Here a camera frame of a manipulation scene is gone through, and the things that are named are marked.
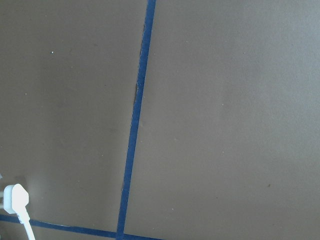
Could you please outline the white toaster power plug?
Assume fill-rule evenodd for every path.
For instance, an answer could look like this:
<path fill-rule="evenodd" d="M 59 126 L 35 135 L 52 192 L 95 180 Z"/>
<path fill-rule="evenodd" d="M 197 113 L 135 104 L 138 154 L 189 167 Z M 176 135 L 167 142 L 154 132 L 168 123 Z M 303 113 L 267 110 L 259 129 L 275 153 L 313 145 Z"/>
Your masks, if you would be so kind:
<path fill-rule="evenodd" d="M 3 191 L 0 192 L 0 197 L 3 203 L 0 205 L 8 214 L 16 214 L 19 222 L 24 226 L 29 240 L 35 240 L 35 235 L 31 227 L 30 216 L 26 206 L 29 204 L 29 193 L 25 188 L 17 183 L 14 185 L 7 185 Z"/>

